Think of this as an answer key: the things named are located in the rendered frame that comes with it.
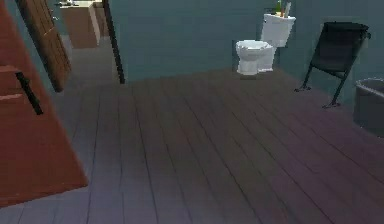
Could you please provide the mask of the grey trash can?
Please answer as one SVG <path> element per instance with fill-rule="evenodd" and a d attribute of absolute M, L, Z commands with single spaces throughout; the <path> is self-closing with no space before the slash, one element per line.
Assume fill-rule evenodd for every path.
<path fill-rule="evenodd" d="M 384 79 L 362 79 L 355 86 L 354 121 L 374 135 L 384 138 Z"/>

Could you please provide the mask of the brown wooden room door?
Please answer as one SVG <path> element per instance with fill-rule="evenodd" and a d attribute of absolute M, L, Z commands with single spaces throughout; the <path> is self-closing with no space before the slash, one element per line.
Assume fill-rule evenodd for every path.
<path fill-rule="evenodd" d="M 47 0 L 15 0 L 52 87 L 62 92 L 71 64 Z"/>

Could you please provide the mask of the red-brown room door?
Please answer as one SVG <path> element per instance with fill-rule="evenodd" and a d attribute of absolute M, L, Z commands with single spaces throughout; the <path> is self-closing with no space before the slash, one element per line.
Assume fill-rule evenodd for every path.
<path fill-rule="evenodd" d="M 42 115 L 21 88 L 18 71 L 30 80 Z M 6 0 L 0 0 L 0 208 L 87 185 Z"/>

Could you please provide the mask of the white toilet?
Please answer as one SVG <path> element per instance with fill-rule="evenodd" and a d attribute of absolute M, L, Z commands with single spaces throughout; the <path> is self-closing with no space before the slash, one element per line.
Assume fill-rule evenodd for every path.
<path fill-rule="evenodd" d="M 294 16 L 264 14 L 260 39 L 239 40 L 235 44 L 239 57 L 237 72 L 253 76 L 272 71 L 275 52 L 286 46 L 295 21 Z"/>

